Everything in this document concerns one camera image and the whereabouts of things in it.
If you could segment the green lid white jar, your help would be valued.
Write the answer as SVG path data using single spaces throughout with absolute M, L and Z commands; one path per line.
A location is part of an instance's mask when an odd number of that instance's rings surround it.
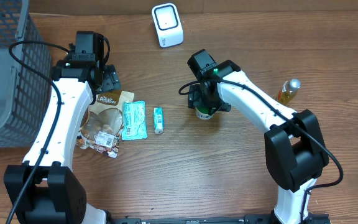
M 214 113 L 212 113 L 209 108 L 202 106 L 197 106 L 195 108 L 195 114 L 199 119 L 202 120 L 209 120 L 214 116 Z

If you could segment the teal white snack packet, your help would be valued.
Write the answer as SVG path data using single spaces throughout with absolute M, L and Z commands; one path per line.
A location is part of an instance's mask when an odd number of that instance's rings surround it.
M 145 101 L 125 102 L 122 112 L 124 123 L 122 139 L 125 141 L 146 139 Z

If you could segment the brown snack packet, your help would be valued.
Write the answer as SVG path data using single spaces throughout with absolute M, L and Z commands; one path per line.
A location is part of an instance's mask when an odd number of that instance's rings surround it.
M 86 110 L 75 145 L 117 157 L 124 128 L 122 106 L 133 99 L 132 92 L 122 90 L 98 94 L 95 103 Z

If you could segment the small teal white packet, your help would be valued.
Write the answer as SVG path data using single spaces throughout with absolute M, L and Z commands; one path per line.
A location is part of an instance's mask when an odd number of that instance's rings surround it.
M 163 109 L 161 107 L 154 108 L 154 131 L 156 134 L 162 134 L 164 130 Z

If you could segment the yellow liquid bottle silver cap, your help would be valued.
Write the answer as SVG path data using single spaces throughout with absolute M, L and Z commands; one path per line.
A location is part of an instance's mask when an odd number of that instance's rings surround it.
M 287 105 L 297 94 L 301 88 L 301 81 L 299 79 L 291 79 L 286 81 L 279 92 L 273 96 L 273 99 L 282 105 Z

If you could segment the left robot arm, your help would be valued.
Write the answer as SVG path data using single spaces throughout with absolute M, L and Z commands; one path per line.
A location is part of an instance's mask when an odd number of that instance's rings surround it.
M 73 151 L 83 116 L 97 95 L 120 88 L 114 65 L 108 64 L 110 44 L 102 34 L 78 31 L 66 56 L 44 75 L 51 96 L 39 133 L 22 164 L 9 165 L 4 185 L 12 202 L 7 222 L 113 223 L 107 210 L 87 202 L 86 191 L 72 171 Z

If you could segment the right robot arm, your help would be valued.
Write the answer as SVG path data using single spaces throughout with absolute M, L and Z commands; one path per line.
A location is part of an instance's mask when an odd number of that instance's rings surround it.
M 205 49 L 187 64 L 197 79 L 189 87 L 188 106 L 201 119 L 235 107 L 264 134 L 266 166 L 278 185 L 277 203 L 269 214 L 245 215 L 244 223 L 329 223 L 328 215 L 307 210 L 307 190 L 329 162 L 316 116 L 275 101 L 234 62 L 217 63 Z

